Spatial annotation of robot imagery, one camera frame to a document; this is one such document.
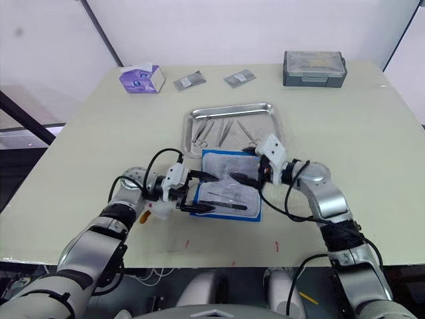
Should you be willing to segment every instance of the gray packet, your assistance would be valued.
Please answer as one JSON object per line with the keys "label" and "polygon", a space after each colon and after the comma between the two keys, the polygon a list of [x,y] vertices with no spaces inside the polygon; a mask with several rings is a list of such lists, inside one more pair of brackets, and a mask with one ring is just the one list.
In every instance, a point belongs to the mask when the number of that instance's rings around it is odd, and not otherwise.
{"label": "gray packet", "polygon": [[250,82],[255,78],[256,76],[253,75],[251,71],[245,69],[243,71],[224,78],[224,81],[226,81],[231,87],[237,88],[238,86]]}
{"label": "gray packet", "polygon": [[200,71],[196,71],[195,73],[184,76],[183,78],[174,81],[174,85],[177,90],[182,91],[186,88],[190,88],[191,86],[198,85],[206,82],[204,76]]}

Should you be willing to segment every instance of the beige table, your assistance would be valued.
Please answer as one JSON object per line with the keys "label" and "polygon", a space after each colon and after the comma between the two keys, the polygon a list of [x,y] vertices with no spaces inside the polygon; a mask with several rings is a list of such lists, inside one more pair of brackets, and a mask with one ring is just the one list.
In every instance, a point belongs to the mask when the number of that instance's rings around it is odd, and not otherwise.
{"label": "beige table", "polygon": [[[257,79],[231,89],[223,78],[244,68]],[[266,101],[278,111],[289,157],[330,168],[384,263],[425,263],[425,132],[377,67],[348,62],[347,68],[344,87],[332,89],[283,87],[278,64],[164,66],[167,82],[153,95],[126,93],[119,70],[112,70],[0,214],[0,259],[56,263],[106,205],[115,176],[147,165],[157,150],[181,147],[189,110]],[[177,92],[173,80],[196,70],[207,83]],[[164,155],[155,171],[164,174],[174,161],[174,154]],[[199,160],[185,163],[200,168]],[[283,206],[284,191],[268,185],[265,194]],[[290,209],[309,215],[297,192]],[[168,221],[136,223],[127,244],[127,267],[294,266],[325,251],[315,224],[293,223],[268,207],[260,223],[176,211]]]}

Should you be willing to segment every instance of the purple tissue box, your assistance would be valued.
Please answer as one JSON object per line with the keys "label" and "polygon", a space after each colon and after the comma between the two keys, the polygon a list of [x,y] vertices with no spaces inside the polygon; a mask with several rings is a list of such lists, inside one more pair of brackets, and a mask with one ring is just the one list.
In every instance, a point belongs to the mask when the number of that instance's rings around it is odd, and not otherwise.
{"label": "purple tissue box", "polygon": [[158,65],[152,66],[152,71],[131,70],[120,76],[120,81],[129,93],[159,93],[165,78]]}

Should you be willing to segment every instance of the plastic case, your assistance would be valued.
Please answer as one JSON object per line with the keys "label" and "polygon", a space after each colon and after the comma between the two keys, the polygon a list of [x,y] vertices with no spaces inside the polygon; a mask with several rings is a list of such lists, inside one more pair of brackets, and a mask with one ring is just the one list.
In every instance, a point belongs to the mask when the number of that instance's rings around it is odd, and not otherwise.
{"label": "plastic case", "polygon": [[285,51],[284,86],[340,88],[346,75],[339,51]]}

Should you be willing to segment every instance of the stainless steel tray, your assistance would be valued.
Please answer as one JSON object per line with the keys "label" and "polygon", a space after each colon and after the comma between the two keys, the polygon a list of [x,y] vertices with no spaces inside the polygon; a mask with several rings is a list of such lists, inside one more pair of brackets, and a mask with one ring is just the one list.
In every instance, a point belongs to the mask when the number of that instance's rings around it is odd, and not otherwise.
{"label": "stainless steel tray", "polygon": [[[203,145],[204,147],[202,148],[199,145],[199,141],[193,143],[192,140],[199,126],[205,121],[205,118],[210,118],[209,122],[213,121],[214,124],[205,138],[207,146]],[[233,120],[233,124],[221,147],[218,147],[216,144],[217,136],[220,133],[221,121],[223,120],[224,127],[229,120]],[[276,109],[271,104],[263,102],[219,108],[202,108],[189,112],[185,116],[183,125],[183,151],[190,158],[200,158],[202,156],[202,149],[235,151],[251,146],[250,138],[244,133],[237,121],[242,123],[248,130],[248,133],[257,142],[270,133],[274,133],[282,143],[284,142]]]}

